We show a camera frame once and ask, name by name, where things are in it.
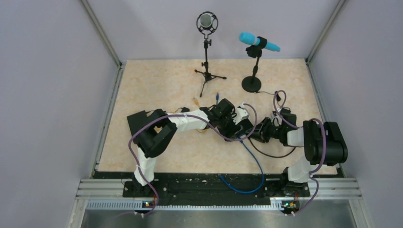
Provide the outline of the blue microphone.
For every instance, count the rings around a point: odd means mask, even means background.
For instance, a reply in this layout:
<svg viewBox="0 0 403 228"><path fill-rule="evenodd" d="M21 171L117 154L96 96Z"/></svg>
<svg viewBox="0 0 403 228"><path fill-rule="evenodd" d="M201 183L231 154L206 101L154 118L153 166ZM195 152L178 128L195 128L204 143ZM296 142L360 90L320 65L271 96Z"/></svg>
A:
<svg viewBox="0 0 403 228"><path fill-rule="evenodd" d="M256 63L252 70L252 75L245 77L241 83L241 86L249 93L258 92L261 89L261 81L257 78L257 72L259 70L259 61L262 56L262 50L266 49L272 52L280 52L281 48L278 45L269 42L266 38L255 36L248 32L240 33L239 41L249 45L249 47L245 49L247 55L256 59Z"/></svg>

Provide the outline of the black network switch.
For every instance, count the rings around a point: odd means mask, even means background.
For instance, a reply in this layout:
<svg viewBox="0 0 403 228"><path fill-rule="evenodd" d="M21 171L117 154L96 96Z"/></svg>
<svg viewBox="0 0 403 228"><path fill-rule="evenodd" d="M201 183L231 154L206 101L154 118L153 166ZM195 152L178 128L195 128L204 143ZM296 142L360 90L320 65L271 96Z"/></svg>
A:
<svg viewBox="0 0 403 228"><path fill-rule="evenodd" d="M140 131L147 122L148 116L146 111L140 111L130 116L127 116L127 121L130 129L131 136L135 135L138 131ZM140 146L144 145L147 137L147 129L141 131L134 139L133 142Z"/></svg>

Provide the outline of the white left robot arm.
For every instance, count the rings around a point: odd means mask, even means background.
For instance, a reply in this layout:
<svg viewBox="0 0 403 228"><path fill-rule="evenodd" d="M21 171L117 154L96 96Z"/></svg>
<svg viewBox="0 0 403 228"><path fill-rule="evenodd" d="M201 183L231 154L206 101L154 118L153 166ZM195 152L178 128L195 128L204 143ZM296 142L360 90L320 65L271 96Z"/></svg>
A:
<svg viewBox="0 0 403 228"><path fill-rule="evenodd" d="M234 139L253 126L245 107L235 107L227 99L210 107L180 113L168 113L162 109L140 111L127 116L127 122L137 146L134 190L140 196L152 192L156 158L166 150L176 133L216 129L227 139Z"/></svg>

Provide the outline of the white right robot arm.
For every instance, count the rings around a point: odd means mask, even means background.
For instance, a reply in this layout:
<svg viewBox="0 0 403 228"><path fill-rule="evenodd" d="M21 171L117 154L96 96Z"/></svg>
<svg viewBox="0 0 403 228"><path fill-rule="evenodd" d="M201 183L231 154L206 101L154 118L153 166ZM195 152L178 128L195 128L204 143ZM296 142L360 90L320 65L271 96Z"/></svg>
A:
<svg viewBox="0 0 403 228"><path fill-rule="evenodd" d="M241 121L241 135L249 135L249 140L268 143L277 139L286 147L303 148L304 157L282 172L279 191L291 196L302 190L311 175L323 166L344 163L348 158L348 149L336 122L320 125L315 120L303 122L296 129L297 116L290 110L282 109L280 115L265 117L256 127L246 119Z"/></svg>

